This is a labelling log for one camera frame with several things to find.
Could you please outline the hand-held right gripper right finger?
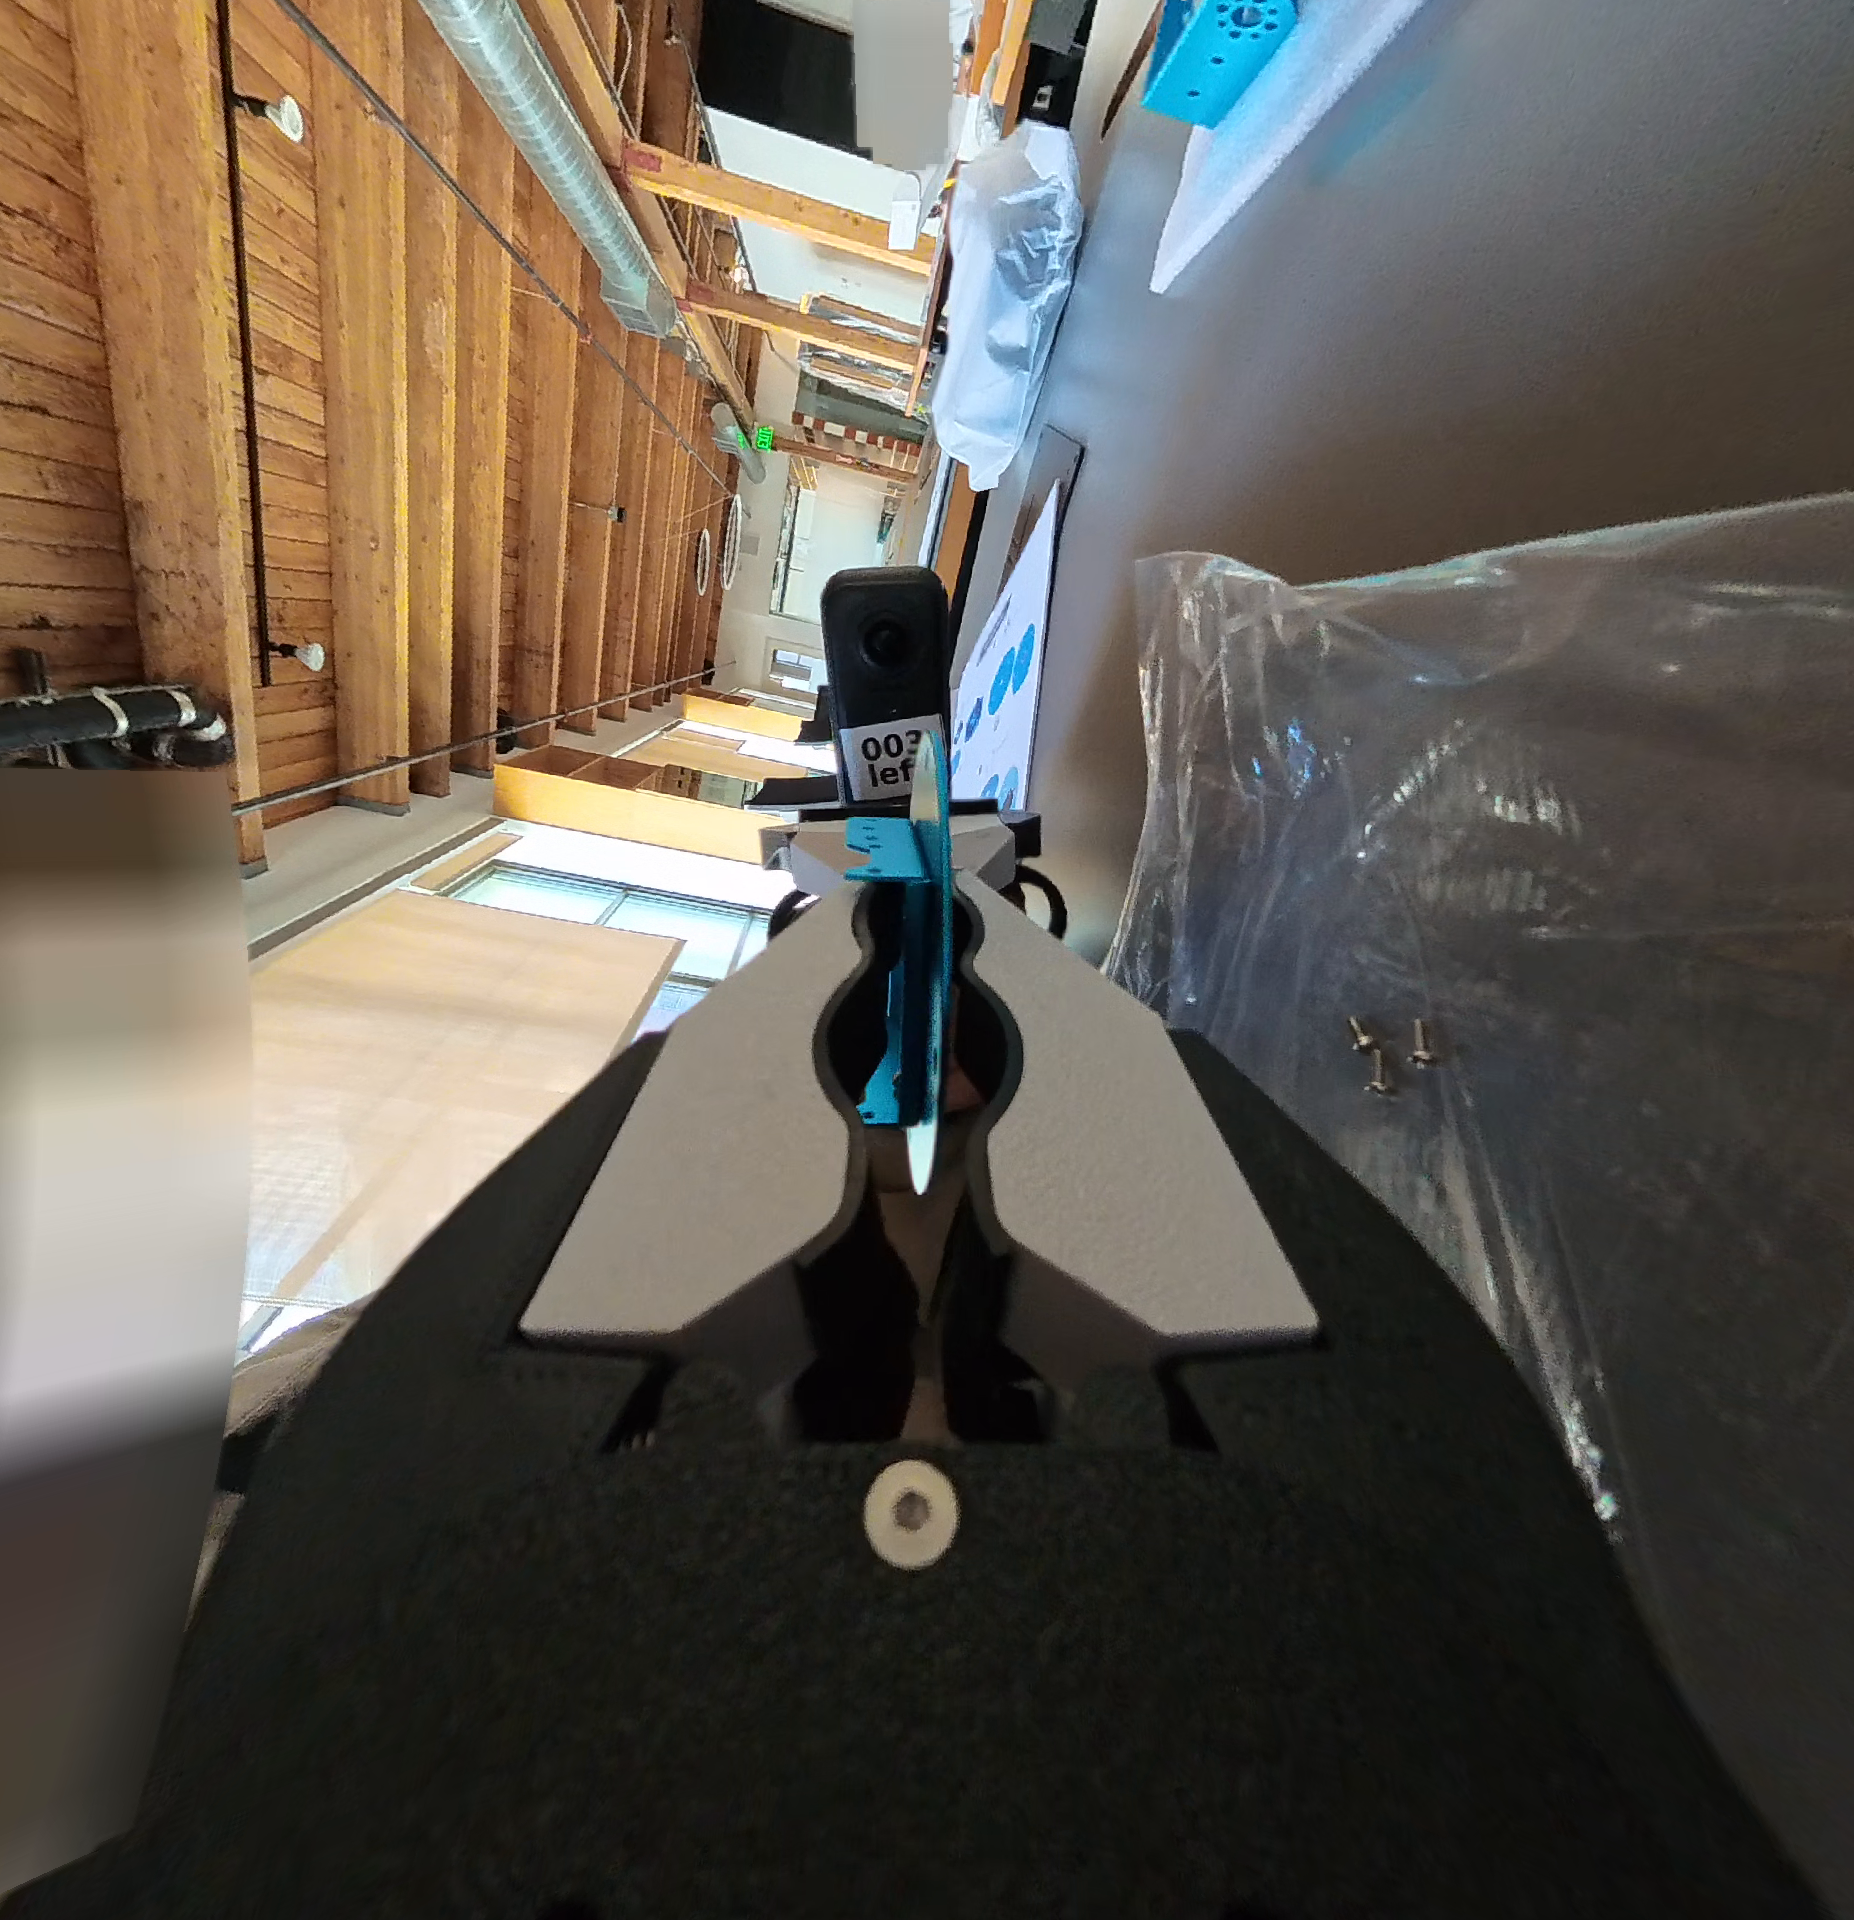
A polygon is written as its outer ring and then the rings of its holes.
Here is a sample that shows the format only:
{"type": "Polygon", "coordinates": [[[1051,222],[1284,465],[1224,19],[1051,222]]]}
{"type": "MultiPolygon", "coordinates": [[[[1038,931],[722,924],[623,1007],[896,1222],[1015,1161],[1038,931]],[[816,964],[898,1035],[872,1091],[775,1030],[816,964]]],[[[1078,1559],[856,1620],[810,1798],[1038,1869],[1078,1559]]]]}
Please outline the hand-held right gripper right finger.
{"type": "Polygon", "coordinates": [[[1166,1024],[983,881],[961,983],[1008,1066],[973,1204],[1006,1258],[999,1339],[1051,1387],[1295,1348],[1319,1316],[1166,1024]]]}

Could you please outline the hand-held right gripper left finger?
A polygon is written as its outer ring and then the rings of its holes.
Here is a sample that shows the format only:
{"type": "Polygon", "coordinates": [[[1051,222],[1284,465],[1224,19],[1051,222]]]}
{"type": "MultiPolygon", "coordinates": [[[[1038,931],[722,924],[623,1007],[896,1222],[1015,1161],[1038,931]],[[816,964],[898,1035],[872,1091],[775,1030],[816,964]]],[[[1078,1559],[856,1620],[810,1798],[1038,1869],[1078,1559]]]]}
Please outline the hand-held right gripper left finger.
{"type": "Polygon", "coordinates": [[[825,1030],[868,972],[862,888],[822,896],[678,1016],[517,1324],[536,1344],[707,1362],[790,1387],[814,1359],[795,1266],[865,1189],[825,1030]]]}

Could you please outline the blue perforated mounting bracket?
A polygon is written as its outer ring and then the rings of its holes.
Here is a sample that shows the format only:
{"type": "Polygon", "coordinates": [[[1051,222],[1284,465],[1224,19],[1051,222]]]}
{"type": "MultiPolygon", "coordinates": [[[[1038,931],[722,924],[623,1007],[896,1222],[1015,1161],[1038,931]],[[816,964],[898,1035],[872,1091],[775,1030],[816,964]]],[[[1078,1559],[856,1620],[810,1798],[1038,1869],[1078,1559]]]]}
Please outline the blue perforated mounting bracket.
{"type": "Polygon", "coordinates": [[[905,1127],[910,1120],[907,1096],[911,1091],[910,1074],[904,1066],[904,1044],[907,1039],[905,899],[907,885],[922,876],[920,859],[910,820],[853,816],[846,820],[843,830],[847,830],[849,843],[865,852],[865,866],[851,881],[898,890],[898,951],[886,976],[886,1045],[880,1064],[868,1075],[859,1114],[869,1126],[905,1127]]]}

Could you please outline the white instruction sheet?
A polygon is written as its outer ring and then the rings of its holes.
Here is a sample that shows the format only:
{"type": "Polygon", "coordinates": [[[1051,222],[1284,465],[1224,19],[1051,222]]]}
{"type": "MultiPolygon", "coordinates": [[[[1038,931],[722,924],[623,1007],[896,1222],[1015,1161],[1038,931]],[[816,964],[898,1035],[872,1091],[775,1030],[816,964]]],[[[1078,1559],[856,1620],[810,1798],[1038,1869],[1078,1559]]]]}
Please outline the white instruction sheet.
{"type": "Polygon", "coordinates": [[[963,660],[947,762],[954,801],[1030,801],[1059,521],[1062,487],[1051,486],[963,660]]]}

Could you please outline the large glass window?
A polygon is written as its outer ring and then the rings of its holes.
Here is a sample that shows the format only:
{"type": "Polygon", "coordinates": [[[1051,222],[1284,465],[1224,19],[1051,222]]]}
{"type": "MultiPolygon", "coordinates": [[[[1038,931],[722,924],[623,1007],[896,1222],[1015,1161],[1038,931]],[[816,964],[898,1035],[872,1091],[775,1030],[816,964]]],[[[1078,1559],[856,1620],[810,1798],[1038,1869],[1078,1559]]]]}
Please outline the large glass window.
{"type": "Polygon", "coordinates": [[[566,924],[598,926],[676,942],[659,999],[686,1007],[754,960],[769,938],[771,914],[623,879],[555,876],[484,861],[445,890],[450,899],[512,910],[566,924]]]}

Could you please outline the white plastic bag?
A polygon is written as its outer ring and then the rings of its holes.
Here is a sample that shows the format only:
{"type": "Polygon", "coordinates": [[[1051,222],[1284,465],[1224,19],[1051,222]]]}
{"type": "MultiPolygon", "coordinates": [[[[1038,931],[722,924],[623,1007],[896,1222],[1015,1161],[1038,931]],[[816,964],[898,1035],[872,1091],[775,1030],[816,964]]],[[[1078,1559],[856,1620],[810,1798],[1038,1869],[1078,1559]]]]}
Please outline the white plastic bag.
{"type": "Polygon", "coordinates": [[[1030,429],[1082,233],[1080,159],[1067,129],[1023,122],[959,168],[929,420],[971,491],[999,481],[1030,429]]]}

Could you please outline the clear plastic bag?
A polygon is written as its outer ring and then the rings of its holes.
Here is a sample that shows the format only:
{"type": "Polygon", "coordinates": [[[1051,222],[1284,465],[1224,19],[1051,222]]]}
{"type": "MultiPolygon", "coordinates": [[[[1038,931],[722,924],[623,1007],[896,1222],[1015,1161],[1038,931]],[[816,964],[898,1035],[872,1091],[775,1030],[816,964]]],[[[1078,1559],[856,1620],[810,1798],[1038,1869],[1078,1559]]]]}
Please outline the clear plastic bag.
{"type": "Polygon", "coordinates": [[[1854,491],[1133,593],[1107,972],[1469,1296],[1854,1916],[1854,491]]]}

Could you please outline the white foam sheet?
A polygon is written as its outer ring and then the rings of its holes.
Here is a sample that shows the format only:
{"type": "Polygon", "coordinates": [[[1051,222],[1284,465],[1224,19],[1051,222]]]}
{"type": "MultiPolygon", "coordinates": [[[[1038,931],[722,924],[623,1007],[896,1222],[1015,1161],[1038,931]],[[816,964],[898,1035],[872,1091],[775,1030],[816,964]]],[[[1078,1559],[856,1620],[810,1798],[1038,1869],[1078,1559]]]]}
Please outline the white foam sheet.
{"type": "Polygon", "coordinates": [[[1170,294],[1279,172],[1329,180],[1435,82],[1472,1],[1300,4],[1261,73],[1214,127],[1188,133],[1147,287],[1170,294]]]}

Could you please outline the black insulated pipe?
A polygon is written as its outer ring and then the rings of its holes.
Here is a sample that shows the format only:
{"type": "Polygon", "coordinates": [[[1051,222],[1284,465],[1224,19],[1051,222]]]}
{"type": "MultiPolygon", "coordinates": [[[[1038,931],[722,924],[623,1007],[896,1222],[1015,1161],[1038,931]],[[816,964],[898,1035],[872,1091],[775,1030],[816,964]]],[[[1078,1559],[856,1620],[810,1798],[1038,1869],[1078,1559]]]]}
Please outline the black insulated pipe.
{"type": "Polygon", "coordinates": [[[78,768],[220,769],[236,757],[225,711],[190,683],[87,685],[0,697],[0,762],[60,752],[78,768]]]}

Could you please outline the silver ventilation duct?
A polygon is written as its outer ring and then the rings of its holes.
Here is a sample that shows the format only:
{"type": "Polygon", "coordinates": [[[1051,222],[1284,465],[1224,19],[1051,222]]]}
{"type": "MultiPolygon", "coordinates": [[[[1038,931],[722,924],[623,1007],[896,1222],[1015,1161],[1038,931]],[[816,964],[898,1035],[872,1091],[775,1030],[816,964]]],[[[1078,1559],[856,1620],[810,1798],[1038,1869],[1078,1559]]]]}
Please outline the silver ventilation duct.
{"type": "Polygon", "coordinates": [[[520,4],[420,7],[575,232],[598,270],[608,312],[628,332],[674,335],[679,308],[520,4]]]}

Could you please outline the blue round-end metal bracket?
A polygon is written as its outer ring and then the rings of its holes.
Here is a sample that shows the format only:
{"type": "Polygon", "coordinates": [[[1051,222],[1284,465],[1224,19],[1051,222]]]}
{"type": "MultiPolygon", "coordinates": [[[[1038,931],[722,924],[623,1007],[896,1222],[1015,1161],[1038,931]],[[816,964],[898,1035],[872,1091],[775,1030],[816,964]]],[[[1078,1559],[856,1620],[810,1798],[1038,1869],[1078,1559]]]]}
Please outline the blue round-end metal bracket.
{"type": "Polygon", "coordinates": [[[1295,1],[1162,1],[1142,105],[1188,127],[1215,127],[1295,24],[1295,1]]]}

